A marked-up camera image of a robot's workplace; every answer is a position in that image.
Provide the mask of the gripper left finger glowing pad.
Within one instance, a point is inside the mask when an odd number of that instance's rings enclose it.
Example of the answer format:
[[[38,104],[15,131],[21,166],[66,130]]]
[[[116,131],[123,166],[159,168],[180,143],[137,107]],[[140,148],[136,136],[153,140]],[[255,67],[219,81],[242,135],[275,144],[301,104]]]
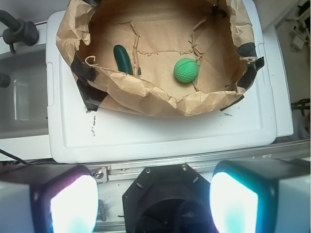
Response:
[[[2,233],[91,233],[97,182],[84,165],[6,165],[0,169]]]

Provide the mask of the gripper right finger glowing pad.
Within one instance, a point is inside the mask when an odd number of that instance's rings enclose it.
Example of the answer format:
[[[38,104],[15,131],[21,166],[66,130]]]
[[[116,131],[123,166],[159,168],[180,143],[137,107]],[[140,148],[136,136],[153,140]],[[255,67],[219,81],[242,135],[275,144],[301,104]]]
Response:
[[[223,160],[213,171],[209,203],[221,233],[309,233],[311,163]]]

